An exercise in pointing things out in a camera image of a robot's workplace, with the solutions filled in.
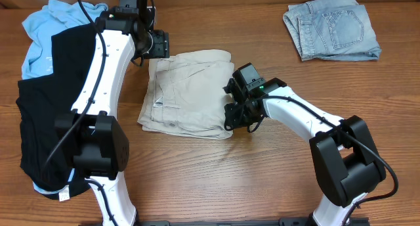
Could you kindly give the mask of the beige shorts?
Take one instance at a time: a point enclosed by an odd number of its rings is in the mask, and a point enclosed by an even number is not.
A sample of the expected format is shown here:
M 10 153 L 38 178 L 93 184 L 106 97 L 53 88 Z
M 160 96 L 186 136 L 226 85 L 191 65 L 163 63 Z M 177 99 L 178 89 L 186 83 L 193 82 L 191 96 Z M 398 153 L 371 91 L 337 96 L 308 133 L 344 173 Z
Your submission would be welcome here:
M 202 139 L 228 139 L 224 87 L 232 77 L 232 55 L 211 49 L 149 61 L 149 83 L 137 122 L 143 130 Z

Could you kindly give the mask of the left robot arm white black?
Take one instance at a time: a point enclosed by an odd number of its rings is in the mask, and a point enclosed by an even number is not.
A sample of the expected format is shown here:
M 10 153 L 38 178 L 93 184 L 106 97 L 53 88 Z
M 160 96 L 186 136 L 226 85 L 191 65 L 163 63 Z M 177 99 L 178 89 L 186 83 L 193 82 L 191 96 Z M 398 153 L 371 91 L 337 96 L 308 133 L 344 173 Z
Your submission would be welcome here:
M 60 140 L 51 154 L 62 151 L 91 187 L 102 225 L 140 225 L 124 176 L 129 140 L 117 122 L 117 104 L 129 63 L 169 58 L 169 34 L 154 29 L 154 0 L 119 0 L 89 22 L 97 48 L 71 112 L 55 121 Z

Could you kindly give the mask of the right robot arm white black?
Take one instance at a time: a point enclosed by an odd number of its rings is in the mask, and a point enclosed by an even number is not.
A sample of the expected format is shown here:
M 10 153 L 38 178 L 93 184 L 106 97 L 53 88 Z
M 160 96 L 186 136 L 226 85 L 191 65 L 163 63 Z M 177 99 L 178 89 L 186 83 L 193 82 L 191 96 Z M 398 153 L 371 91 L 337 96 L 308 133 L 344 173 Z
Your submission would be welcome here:
M 284 217 L 280 225 L 369 225 L 367 218 L 351 214 L 386 173 L 363 119 L 324 112 L 300 98 L 284 81 L 266 81 L 251 63 L 232 74 L 224 91 L 233 98 L 224 107 L 226 130 L 246 127 L 251 133 L 264 118 L 271 118 L 310 145 L 316 180 L 324 195 L 309 216 Z

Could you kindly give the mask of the folded denim shorts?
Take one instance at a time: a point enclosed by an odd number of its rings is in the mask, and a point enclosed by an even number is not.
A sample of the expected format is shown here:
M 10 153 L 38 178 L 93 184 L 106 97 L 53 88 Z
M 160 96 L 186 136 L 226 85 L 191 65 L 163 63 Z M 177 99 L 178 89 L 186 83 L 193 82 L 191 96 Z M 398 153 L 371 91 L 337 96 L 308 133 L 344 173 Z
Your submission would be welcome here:
M 283 21 L 302 61 L 378 60 L 380 45 L 356 0 L 313 0 L 288 6 Z

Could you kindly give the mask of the light blue shirt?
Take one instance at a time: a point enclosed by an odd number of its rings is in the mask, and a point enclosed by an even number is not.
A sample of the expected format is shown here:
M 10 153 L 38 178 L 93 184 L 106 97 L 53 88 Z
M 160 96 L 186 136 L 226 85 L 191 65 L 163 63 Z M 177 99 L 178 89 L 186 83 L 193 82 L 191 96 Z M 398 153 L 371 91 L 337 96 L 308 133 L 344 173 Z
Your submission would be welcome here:
M 49 0 L 40 11 L 30 14 L 22 23 L 32 43 L 22 64 L 22 79 L 33 79 L 53 73 L 51 37 L 76 26 L 88 24 L 78 3 L 73 5 Z

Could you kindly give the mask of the black garment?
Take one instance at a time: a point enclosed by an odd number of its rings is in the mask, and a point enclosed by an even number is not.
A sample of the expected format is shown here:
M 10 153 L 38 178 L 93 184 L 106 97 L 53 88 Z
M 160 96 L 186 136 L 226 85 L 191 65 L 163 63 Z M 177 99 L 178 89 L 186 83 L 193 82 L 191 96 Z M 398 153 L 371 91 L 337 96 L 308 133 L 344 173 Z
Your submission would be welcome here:
M 18 82 L 16 104 L 21 113 L 20 135 L 22 157 L 20 167 L 33 181 L 34 188 L 51 200 L 69 187 L 70 196 L 89 190 L 61 152 L 56 153 L 44 175 L 41 167 L 58 143 L 55 118 L 70 111 L 78 98 L 95 53 L 96 32 L 91 25 L 67 29 L 52 37 L 53 73 Z

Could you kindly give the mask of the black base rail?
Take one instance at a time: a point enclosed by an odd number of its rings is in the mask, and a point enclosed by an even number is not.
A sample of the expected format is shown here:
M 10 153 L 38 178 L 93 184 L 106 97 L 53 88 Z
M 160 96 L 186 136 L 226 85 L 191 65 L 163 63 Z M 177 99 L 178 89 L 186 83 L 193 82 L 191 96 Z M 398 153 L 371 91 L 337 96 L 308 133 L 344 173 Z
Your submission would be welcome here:
M 198 221 L 198 222 L 169 222 L 169 221 L 139 221 L 134 226 L 310 226 L 316 225 L 308 217 L 285 217 L 279 220 L 264 221 Z

